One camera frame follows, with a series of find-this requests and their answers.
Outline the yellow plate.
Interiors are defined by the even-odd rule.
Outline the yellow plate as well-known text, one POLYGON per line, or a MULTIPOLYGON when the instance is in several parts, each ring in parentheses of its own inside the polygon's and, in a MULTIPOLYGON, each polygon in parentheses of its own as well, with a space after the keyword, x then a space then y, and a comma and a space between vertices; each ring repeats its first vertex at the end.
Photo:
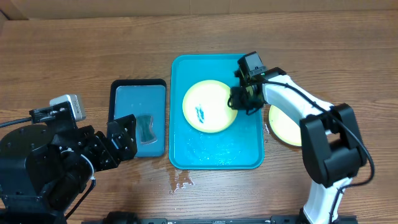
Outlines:
POLYGON ((284 143, 301 147, 300 127, 278 107, 271 105, 268 114, 273 133, 284 143))
POLYGON ((217 80, 204 80, 191 86, 182 103, 187 122, 203 133, 218 133, 230 127, 238 114, 228 106, 230 90, 217 80))

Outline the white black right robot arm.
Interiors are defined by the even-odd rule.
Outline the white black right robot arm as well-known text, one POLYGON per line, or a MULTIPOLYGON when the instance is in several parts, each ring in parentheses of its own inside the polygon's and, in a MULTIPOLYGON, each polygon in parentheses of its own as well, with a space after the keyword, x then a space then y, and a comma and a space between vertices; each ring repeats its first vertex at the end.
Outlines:
POLYGON ((255 113, 274 105, 300 127, 302 159, 312 179, 299 223, 338 223, 338 207, 361 167, 373 165, 363 144, 353 109, 319 100, 280 68, 235 71, 239 86, 231 89, 228 106, 255 113))

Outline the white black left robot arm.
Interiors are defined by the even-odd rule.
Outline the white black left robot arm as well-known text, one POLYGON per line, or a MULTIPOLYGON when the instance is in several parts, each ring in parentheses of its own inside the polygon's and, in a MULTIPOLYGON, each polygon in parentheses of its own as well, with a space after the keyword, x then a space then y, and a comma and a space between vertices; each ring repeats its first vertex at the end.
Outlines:
POLYGON ((66 223, 76 197, 95 187, 95 173, 136 152, 132 114, 109 122, 107 135, 55 123, 13 130, 1 139, 1 223, 66 223))

